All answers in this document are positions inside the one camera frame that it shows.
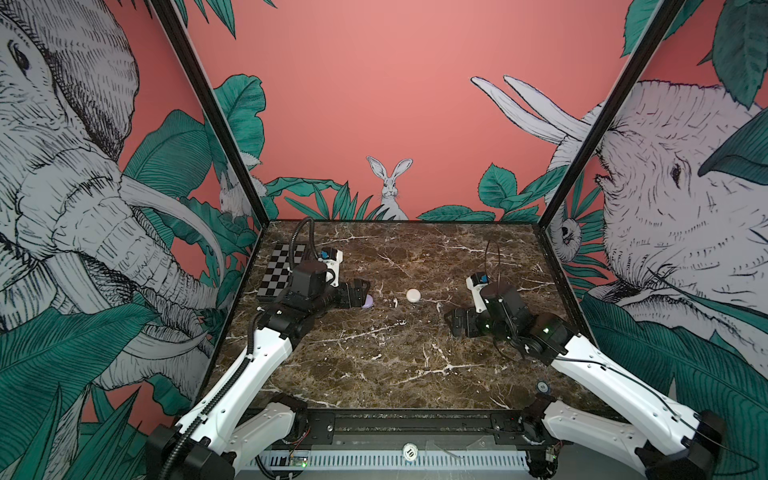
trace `rabbit ear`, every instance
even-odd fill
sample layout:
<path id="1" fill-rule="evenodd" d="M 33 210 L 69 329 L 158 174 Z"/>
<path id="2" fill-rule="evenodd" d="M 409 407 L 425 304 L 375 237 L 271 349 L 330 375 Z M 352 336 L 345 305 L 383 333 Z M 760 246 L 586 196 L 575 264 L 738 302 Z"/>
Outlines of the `rabbit ear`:
<path id="1" fill-rule="evenodd" d="M 397 164 L 397 167 L 395 167 L 395 171 L 392 172 L 392 178 L 397 178 L 400 175 L 404 174 L 406 170 L 408 170 L 411 165 L 413 165 L 413 160 L 410 158 L 406 158 L 405 160 L 401 160 L 400 163 Z"/>
<path id="2" fill-rule="evenodd" d="M 371 170 L 373 170 L 373 174 L 382 180 L 386 180 L 386 168 L 384 168 L 384 165 L 382 165 L 382 163 L 376 160 L 374 157 L 367 158 L 368 163 L 371 164 Z"/>

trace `white round object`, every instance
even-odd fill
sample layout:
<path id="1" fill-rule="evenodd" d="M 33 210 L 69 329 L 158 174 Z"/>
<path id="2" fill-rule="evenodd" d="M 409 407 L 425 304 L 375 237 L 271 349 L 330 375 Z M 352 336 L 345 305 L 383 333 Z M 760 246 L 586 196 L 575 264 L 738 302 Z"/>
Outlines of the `white round object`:
<path id="1" fill-rule="evenodd" d="M 406 462 L 414 462 L 416 457 L 419 456 L 419 447 L 412 443 L 406 443 L 402 447 L 402 456 L 406 459 Z"/>
<path id="2" fill-rule="evenodd" d="M 406 292 L 406 298 L 410 303 L 416 303 L 422 299 L 422 293 L 415 288 L 411 288 Z"/>

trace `elephant ear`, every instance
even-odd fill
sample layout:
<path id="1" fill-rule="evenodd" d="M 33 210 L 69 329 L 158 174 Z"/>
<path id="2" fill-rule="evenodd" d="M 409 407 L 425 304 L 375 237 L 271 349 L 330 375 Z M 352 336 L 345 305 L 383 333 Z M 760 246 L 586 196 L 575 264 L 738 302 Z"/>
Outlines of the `elephant ear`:
<path id="1" fill-rule="evenodd" d="M 138 69 L 104 1 L 0 0 L 0 12 L 35 43 L 91 139 L 117 160 L 131 131 Z"/>

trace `rabbit illustration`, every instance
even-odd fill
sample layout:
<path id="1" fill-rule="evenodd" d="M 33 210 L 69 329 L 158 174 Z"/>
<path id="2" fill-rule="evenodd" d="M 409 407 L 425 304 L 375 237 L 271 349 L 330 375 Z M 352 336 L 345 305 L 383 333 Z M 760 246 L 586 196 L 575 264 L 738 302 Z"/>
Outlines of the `rabbit illustration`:
<path id="1" fill-rule="evenodd" d="M 386 213 L 382 220 L 408 220 L 408 216 L 400 210 L 400 207 L 397 204 L 398 191 L 395 186 L 395 180 L 411 167 L 413 160 L 406 158 L 405 160 L 400 161 L 400 163 L 397 164 L 397 167 L 395 167 L 395 171 L 392 172 L 391 177 L 387 176 L 384 165 L 374 157 L 368 157 L 368 163 L 371 164 L 373 174 L 384 180 L 384 188 L 382 188 L 382 210 L 386 209 Z"/>

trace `elephant tusk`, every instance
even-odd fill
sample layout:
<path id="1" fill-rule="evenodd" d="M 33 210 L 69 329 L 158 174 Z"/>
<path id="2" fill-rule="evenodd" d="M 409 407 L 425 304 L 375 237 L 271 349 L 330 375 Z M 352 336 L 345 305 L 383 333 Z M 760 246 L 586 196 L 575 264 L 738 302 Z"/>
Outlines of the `elephant tusk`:
<path id="1" fill-rule="evenodd" d="M 197 216 L 192 210 L 185 207 L 180 201 L 169 197 L 166 194 L 162 194 L 157 190 L 142 184 L 139 181 L 130 177 L 123 176 L 120 181 L 120 197 L 125 200 L 125 203 L 132 207 L 149 207 L 154 208 L 158 212 L 171 215 L 179 220 L 182 220 L 190 227 L 197 230 L 200 235 L 208 242 L 211 248 L 214 249 L 214 255 L 219 263 L 219 285 L 223 280 L 224 271 L 227 269 L 224 264 L 224 255 L 217 240 L 216 235 L 203 220 Z M 210 276 L 214 276 L 215 272 L 209 272 Z"/>
<path id="2" fill-rule="evenodd" d="M 171 359 L 175 356 L 183 355 L 197 348 L 197 344 L 203 341 L 206 335 L 207 333 L 201 333 L 200 335 L 195 336 L 193 339 L 185 340 L 182 342 L 173 342 L 165 339 L 155 338 L 145 331 L 142 331 L 123 348 L 123 351 L 139 359 Z"/>
<path id="3" fill-rule="evenodd" d="M 112 307 L 94 285 L 78 253 L 59 253 L 48 258 L 44 265 L 56 285 L 81 312 L 93 314 Z"/>

